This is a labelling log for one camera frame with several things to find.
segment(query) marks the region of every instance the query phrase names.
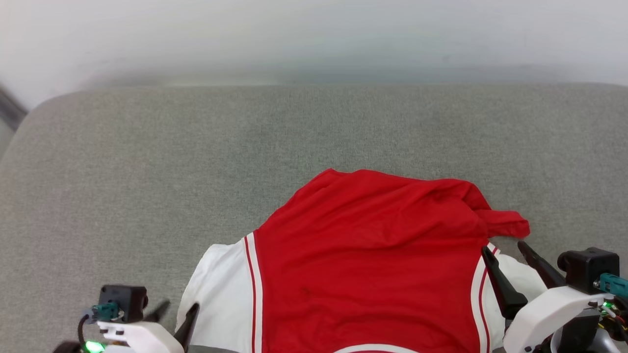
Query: white wall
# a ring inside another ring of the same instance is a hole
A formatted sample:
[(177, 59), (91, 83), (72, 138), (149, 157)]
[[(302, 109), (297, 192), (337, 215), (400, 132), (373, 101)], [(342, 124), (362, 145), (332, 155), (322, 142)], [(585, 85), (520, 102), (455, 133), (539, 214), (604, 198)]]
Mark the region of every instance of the white wall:
[(628, 84), (625, 0), (0, 0), (0, 88)]

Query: gray cushion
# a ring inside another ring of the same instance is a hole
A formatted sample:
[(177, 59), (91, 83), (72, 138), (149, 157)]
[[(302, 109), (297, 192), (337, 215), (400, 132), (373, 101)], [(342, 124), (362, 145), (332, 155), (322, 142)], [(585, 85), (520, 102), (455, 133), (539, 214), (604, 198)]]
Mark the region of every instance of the gray cushion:
[[(628, 89), (612, 85), (133, 88), (49, 100), (0, 163), (0, 344), (76, 338), (105, 283), (173, 300), (213, 243), (326, 168), (461, 178), (529, 243), (628, 244)], [(518, 256), (512, 239), (496, 239)], [(93, 327), (87, 337), (98, 338)]]

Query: white stripe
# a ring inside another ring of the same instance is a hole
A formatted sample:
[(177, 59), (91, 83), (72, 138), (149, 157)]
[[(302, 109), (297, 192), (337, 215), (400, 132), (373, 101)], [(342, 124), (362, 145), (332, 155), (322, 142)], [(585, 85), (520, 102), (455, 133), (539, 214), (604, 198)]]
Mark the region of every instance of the white stripe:
[[(489, 250), (493, 251), (495, 246), (491, 243), (487, 245)], [(480, 338), (480, 353), (486, 352), (487, 344), (490, 345), (490, 342), (486, 342), (486, 329), (484, 329), (484, 320), (482, 319), (482, 313), (480, 311), (480, 305), (482, 305), (482, 301), (480, 299), (480, 285), (482, 284), (482, 277), (484, 277), (484, 260), (482, 259), (482, 255), (479, 256), (477, 261), (477, 265), (475, 267), (475, 273), (473, 275), (473, 282), (471, 282), (471, 311), (473, 312), (473, 318), (475, 320), (475, 326), (477, 327), (477, 334)], [(487, 289), (486, 284), (490, 283), (487, 278), (484, 281), (484, 291)]]
[(334, 353), (353, 353), (364, 351), (377, 351), (377, 352), (389, 352), (389, 353), (418, 353), (414, 350), (398, 347), (390, 344), (361, 344), (352, 345), (351, 347), (336, 350)]
[(255, 251), (255, 236), (250, 233), (246, 236), (249, 243), (249, 257), (251, 259), (251, 267), (253, 268), (253, 280), (255, 286), (255, 353), (262, 353), (262, 309), (263, 309), (263, 291), (262, 278), (259, 274), (259, 263), (257, 262), (257, 252)]

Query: red stripe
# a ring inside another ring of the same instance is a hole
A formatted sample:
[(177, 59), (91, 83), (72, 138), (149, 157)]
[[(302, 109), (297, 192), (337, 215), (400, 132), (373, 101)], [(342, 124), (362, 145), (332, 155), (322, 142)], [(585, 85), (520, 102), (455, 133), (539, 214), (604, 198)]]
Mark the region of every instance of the red stripe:
[[(493, 249), (493, 255), (497, 252), (497, 247)], [(482, 275), (482, 282), (480, 282), (480, 315), (482, 316), (482, 322), (484, 323), (484, 332), (486, 332), (486, 353), (490, 353), (490, 335), (489, 326), (486, 324), (486, 318), (484, 317), (484, 308), (482, 308), (482, 291), (484, 290), (484, 281), (486, 280), (486, 274), (488, 269), (484, 268), (484, 274)]]
[(249, 270), (251, 270), (251, 283), (253, 284), (253, 335), (251, 338), (251, 352), (255, 353), (255, 277), (253, 277), (253, 264), (251, 263), (251, 254), (249, 253), (249, 240), (244, 237), (244, 245), (246, 246), (246, 258), (249, 260)]

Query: white side panel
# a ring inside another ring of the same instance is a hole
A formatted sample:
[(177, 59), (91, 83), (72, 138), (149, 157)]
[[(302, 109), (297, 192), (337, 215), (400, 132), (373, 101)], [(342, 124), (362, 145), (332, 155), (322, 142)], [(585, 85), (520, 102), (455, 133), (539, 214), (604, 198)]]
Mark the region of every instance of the white side panel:
[(244, 238), (233, 245), (212, 245), (181, 298), (177, 328), (188, 309), (200, 304), (192, 345), (252, 353), (253, 287)]
[[(525, 295), (528, 301), (534, 300), (547, 291), (547, 287), (545, 287), (539, 274), (530, 266), (522, 264), (508, 255), (500, 254), (499, 251), (495, 254), (495, 257), (499, 261), (499, 269), (506, 275), (514, 289)], [(497, 298), (488, 276), (482, 291), (482, 305), (489, 329), (490, 348), (491, 350), (500, 348), (504, 345), (503, 338), (506, 321), (499, 311)]]

